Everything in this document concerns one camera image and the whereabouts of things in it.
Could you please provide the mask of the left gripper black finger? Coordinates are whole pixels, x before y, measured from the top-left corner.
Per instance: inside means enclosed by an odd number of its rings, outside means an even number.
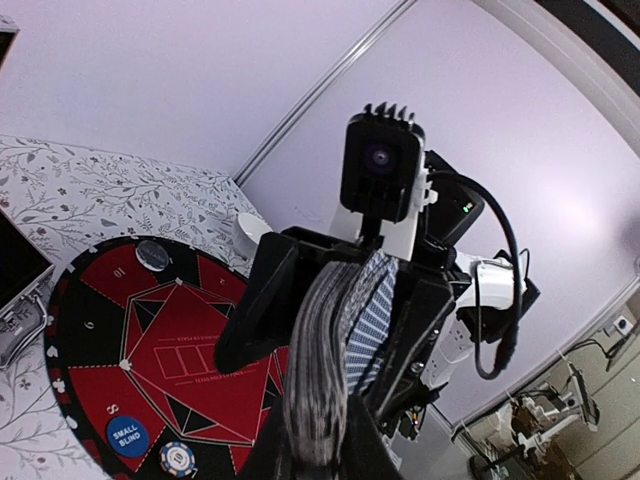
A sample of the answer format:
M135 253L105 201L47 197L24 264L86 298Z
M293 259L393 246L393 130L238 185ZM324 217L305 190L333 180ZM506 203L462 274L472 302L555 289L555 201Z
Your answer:
M347 403L347 426L340 459L329 469L306 468L291 455L282 401L278 399L259 433L241 479L400 479L363 399L352 395Z

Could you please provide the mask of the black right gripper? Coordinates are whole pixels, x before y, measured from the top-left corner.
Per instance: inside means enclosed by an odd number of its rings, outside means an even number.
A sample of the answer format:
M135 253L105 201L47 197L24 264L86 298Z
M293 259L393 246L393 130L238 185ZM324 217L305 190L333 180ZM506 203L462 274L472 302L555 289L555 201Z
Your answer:
M234 373L289 344L283 411L295 440L344 438L353 396L391 435L471 354L459 314L471 305L476 265L428 234L454 212L453 171L435 153L427 161L413 189L422 201L373 243L300 228L260 240L214 363Z

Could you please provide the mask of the poker chip stack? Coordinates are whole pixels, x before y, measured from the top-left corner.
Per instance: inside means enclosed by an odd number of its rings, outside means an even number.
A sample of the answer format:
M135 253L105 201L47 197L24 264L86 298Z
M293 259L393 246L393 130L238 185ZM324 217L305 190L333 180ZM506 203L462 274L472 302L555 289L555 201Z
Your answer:
M162 470L176 478L190 476L196 471L195 455L182 442L166 443L160 449L159 459Z

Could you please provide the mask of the clear dealer button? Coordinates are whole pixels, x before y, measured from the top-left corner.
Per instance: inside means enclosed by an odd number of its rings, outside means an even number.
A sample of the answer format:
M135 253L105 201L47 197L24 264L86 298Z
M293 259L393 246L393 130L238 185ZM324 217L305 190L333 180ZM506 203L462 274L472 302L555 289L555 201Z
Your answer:
M167 251L157 242L143 240L135 247L137 260L152 272L162 272L171 263Z

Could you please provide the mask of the blue small blind button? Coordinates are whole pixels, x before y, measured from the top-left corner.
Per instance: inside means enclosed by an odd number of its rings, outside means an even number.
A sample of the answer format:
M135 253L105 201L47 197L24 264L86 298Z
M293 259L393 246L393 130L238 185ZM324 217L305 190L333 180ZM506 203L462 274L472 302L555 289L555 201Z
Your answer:
M150 446L147 429L130 416L111 419L106 428L106 438L118 455L128 459L143 457Z

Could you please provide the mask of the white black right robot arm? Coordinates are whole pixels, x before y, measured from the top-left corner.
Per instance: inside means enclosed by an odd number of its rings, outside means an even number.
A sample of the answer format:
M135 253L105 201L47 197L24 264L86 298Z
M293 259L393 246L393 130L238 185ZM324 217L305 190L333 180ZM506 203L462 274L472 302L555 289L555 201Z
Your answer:
M529 279L513 302L512 269L526 260L506 251L487 260L465 257L454 245L485 207L496 202L473 186L441 156L428 152L438 201L418 217L410 260L394 285L388 337L380 344L382 364L364 363L373 376L365 396L379 430L392 435L410 410L434 403L457 364L477 358L482 343L495 344L504 368L517 343L516 325L539 297ZM246 290L217 343L214 362L229 374L289 346L304 295L329 262L360 264L366 250L302 227L264 235Z

